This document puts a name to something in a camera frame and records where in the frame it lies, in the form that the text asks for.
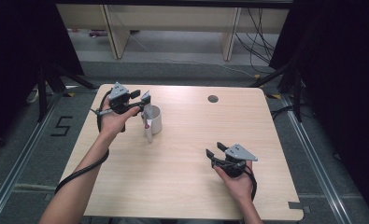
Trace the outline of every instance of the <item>hole in table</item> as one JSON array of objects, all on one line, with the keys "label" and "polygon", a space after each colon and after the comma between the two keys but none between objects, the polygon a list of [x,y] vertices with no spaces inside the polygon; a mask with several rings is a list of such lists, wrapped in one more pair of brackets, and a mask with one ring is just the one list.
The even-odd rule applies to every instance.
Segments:
[{"label": "hole in table", "polygon": [[215,96],[215,95],[209,95],[209,97],[207,97],[207,100],[210,103],[216,103],[219,100],[219,97]]}]

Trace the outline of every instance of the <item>gray floor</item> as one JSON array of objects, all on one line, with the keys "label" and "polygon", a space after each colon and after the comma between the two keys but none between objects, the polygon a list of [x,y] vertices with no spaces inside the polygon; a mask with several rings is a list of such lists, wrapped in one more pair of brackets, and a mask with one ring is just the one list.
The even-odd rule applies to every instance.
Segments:
[{"label": "gray floor", "polygon": [[[86,79],[94,84],[119,80],[126,84],[244,87],[255,82],[255,75],[263,77],[266,76],[265,73],[273,71],[266,67],[265,62],[254,56],[251,57],[254,67],[250,66],[250,55],[238,41],[234,43],[231,61],[225,62],[222,59],[218,34],[140,31],[133,33],[120,60],[113,59],[106,37],[91,38],[88,37],[88,31],[84,30],[69,34]],[[266,38],[274,45],[278,36],[267,35]],[[261,47],[256,50],[261,54],[265,53]],[[66,78],[64,83],[78,85]],[[265,84],[264,92],[277,93],[277,83],[278,78]],[[0,223],[36,223],[52,197],[95,96],[95,91],[81,87],[70,92],[74,92],[74,95],[62,97],[54,108],[45,131],[0,213]],[[283,107],[281,99],[268,98],[266,101],[271,110]],[[20,111],[9,132],[5,134],[6,144],[0,147],[0,185],[31,136],[36,126],[37,113],[35,101]],[[305,131],[347,209],[350,220],[352,223],[369,223],[369,209],[343,164],[333,157],[334,148],[313,115],[312,109],[302,107],[302,113]],[[70,126],[70,129],[66,136],[53,136],[54,133],[64,132],[56,128],[62,116],[71,117],[61,121],[61,125]],[[275,125],[304,208],[305,216],[300,223],[340,223],[315,175],[288,113],[279,114]],[[108,218],[85,217],[82,223],[108,223]],[[278,222],[265,220],[265,223]]]}]

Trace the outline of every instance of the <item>black curtain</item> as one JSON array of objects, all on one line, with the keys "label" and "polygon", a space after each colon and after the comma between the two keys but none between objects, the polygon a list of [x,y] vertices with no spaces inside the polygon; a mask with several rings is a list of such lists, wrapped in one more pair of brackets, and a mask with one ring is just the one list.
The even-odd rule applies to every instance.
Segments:
[{"label": "black curtain", "polygon": [[56,6],[0,0],[0,136],[24,105],[43,63],[83,75]]},{"label": "black curtain", "polygon": [[[302,59],[302,79],[324,130],[369,205],[369,1],[335,3],[319,43]],[[311,13],[291,11],[272,66],[288,62]]]}]

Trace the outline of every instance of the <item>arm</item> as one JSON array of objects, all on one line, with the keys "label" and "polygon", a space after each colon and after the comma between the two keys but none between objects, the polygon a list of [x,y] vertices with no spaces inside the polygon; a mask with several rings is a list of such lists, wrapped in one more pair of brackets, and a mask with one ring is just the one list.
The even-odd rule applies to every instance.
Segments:
[{"label": "arm", "polygon": [[[103,109],[108,109],[108,104],[106,98]],[[75,171],[99,161],[121,132],[125,121],[138,110],[139,107],[134,107],[122,115],[116,113],[104,115],[101,132]],[[88,205],[99,170],[100,165],[64,185],[50,201],[39,223],[79,223]]]},{"label": "arm", "polygon": [[[251,161],[247,161],[247,166],[251,168]],[[225,172],[218,166],[213,167],[217,174],[224,181],[229,193],[234,198],[236,203],[243,214],[243,218],[246,224],[263,223],[261,218],[251,200],[251,190],[253,185],[248,175],[242,174],[236,178],[230,178]]]}]

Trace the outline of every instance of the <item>finger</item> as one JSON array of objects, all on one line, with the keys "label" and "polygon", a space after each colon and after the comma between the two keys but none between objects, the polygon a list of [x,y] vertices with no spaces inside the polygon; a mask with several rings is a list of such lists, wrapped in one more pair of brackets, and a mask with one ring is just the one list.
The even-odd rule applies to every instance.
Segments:
[{"label": "finger", "polygon": [[110,108],[108,97],[109,97],[109,95],[106,97],[105,101],[103,102],[103,107],[102,107],[103,110],[106,110],[106,109]]},{"label": "finger", "polygon": [[128,111],[126,111],[124,114],[122,114],[122,116],[125,119],[129,119],[130,117],[133,117],[135,114],[137,114],[139,110],[140,110],[139,106],[132,107]]},{"label": "finger", "polygon": [[216,171],[216,173],[220,176],[220,178],[226,182],[230,179],[230,177],[223,171],[219,166],[215,165],[213,169]]},{"label": "finger", "polygon": [[250,169],[253,169],[253,161],[246,161],[246,166],[248,166]]}]

